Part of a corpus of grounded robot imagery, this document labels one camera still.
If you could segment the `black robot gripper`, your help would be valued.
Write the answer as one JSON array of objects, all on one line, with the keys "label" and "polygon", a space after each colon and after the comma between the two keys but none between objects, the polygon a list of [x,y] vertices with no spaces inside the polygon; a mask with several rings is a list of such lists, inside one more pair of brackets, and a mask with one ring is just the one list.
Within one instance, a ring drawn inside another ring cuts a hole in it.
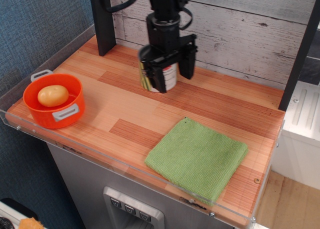
[{"label": "black robot gripper", "polygon": [[[162,63],[164,60],[178,63],[179,73],[190,80],[194,75],[196,52],[195,34],[180,35],[192,23],[180,26],[181,16],[177,13],[150,13],[146,18],[149,46],[151,55],[147,58],[151,62]],[[164,94],[167,92],[163,69],[156,65],[148,65],[145,75],[151,80],[156,90]]]}]

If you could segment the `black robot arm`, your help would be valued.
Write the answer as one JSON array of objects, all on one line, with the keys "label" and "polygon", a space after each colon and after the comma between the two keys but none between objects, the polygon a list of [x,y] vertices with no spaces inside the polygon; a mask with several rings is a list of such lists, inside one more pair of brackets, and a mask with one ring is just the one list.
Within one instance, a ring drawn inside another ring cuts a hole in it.
[{"label": "black robot arm", "polygon": [[152,13],[146,17],[148,44],[139,51],[141,73],[160,93],[166,93],[164,69],[177,64],[179,73],[186,79],[194,75],[197,36],[180,36],[190,26],[180,26],[180,12],[191,16],[185,8],[188,0],[150,0]]}]

